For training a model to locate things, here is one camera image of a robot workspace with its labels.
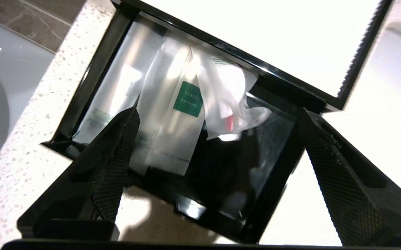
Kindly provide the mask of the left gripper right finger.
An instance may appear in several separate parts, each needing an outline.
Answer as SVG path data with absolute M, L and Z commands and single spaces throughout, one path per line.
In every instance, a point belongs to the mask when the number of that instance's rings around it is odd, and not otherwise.
M 321 116 L 302 109 L 298 122 L 342 245 L 401 247 L 401 188 Z

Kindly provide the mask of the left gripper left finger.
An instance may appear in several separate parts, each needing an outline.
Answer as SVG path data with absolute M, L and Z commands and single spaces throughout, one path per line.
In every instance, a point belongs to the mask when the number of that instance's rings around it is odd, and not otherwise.
M 110 240 L 140 117 L 126 109 L 17 220 L 23 239 Z

